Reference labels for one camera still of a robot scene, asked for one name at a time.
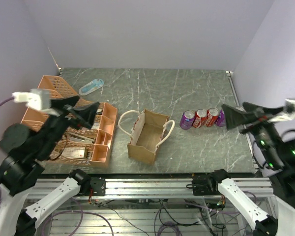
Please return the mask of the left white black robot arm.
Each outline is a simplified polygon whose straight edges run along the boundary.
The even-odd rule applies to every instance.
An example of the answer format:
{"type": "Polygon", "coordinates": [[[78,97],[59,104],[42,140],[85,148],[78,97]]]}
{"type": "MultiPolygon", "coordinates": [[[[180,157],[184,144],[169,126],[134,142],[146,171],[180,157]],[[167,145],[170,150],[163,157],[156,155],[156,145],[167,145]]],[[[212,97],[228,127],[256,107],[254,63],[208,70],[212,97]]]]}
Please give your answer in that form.
{"type": "Polygon", "coordinates": [[[5,130],[0,141],[0,149],[6,153],[0,166],[0,236],[32,236],[60,205],[90,191],[90,176],[76,169],[49,195],[24,207],[28,194],[44,171],[40,162],[49,160],[68,128],[91,129],[100,104],[76,107],[79,96],[50,99],[32,92],[15,92],[11,100],[48,114],[40,130],[16,123],[5,130]]]}

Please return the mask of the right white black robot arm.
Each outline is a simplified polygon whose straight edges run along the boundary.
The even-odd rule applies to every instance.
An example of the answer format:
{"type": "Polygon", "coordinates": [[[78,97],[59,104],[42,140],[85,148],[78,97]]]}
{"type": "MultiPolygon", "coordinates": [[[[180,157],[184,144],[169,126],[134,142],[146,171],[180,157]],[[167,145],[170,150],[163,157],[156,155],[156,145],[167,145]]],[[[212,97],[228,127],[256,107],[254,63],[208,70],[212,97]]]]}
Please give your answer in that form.
{"type": "Polygon", "coordinates": [[[243,102],[243,110],[223,104],[228,130],[244,125],[241,134],[250,133],[274,171],[269,176],[277,206],[277,216],[260,209],[224,170],[214,171],[207,182],[211,194],[222,194],[245,218],[255,236],[295,236],[295,138],[283,141],[275,124],[295,119],[295,98],[285,105],[266,108],[243,102]]]}

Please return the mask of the printed canvas burlap bag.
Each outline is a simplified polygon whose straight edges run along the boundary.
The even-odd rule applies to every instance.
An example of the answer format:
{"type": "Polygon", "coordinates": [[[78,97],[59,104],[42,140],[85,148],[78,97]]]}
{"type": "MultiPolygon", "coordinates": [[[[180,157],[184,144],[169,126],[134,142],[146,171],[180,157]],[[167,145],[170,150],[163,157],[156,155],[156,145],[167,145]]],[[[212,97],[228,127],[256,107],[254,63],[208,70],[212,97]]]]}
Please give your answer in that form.
{"type": "Polygon", "coordinates": [[[130,137],[130,142],[127,144],[128,158],[153,165],[159,147],[170,137],[175,125],[175,121],[170,120],[169,116],[147,109],[142,112],[129,110],[123,113],[119,118],[118,127],[130,137]],[[138,116],[129,133],[122,128],[121,122],[131,113],[138,116]]]}

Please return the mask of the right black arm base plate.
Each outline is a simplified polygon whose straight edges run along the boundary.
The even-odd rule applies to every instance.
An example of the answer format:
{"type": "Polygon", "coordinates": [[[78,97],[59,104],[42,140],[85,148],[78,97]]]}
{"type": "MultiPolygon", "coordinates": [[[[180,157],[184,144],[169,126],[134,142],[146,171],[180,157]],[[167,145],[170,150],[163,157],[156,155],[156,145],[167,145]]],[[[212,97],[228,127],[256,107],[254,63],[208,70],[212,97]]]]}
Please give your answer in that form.
{"type": "Polygon", "coordinates": [[[194,196],[215,196],[220,194],[217,185],[215,174],[206,173],[194,175],[186,188],[192,190],[194,196]]]}

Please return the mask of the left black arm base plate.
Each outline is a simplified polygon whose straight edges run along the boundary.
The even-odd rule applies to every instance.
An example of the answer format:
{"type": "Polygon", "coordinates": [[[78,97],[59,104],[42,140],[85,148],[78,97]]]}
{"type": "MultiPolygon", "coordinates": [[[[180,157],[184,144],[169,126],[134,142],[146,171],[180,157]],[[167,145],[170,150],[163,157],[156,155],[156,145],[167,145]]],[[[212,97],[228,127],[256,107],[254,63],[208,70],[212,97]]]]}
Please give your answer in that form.
{"type": "Polygon", "coordinates": [[[90,180],[90,192],[92,196],[105,196],[106,180],[102,177],[95,177],[90,180]]]}

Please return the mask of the red cola can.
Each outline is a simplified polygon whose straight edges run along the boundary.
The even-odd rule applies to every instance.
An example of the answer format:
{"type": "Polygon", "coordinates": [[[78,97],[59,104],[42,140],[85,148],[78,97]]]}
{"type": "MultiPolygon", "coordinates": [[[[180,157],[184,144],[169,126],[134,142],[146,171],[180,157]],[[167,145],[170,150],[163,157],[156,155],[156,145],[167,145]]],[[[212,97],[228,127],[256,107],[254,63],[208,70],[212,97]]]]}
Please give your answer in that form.
{"type": "Polygon", "coordinates": [[[204,126],[206,127],[213,126],[218,117],[219,117],[219,110],[217,108],[209,108],[207,110],[204,126]]]}
{"type": "Polygon", "coordinates": [[[207,111],[205,109],[198,109],[195,112],[195,119],[192,123],[192,126],[194,128],[201,127],[204,121],[206,120],[206,118],[207,118],[207,111]]]}

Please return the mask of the purple soda can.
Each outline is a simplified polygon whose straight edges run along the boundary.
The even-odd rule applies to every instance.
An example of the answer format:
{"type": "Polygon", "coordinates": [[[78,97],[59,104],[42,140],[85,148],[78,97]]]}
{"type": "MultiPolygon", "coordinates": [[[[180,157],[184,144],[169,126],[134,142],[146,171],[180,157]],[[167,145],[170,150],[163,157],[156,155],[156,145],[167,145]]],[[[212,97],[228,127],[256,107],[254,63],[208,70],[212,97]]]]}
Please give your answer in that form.
{"type": "Polygon", "coordinates": [[[180,120],[180,127],[184,130],[187,130],[191,128],[192,123],[195,119],[195,113],[191,110],[187,110],[182,114],[181,120],[180,120]]]}
{"type": "Polygon", "coordinates": [[[215,121],[215,125],[217,125],[219,127],[226,126],[225,114],[222,109],[220,110],[219,116],[218,116],[217,120],[215,121]]]}

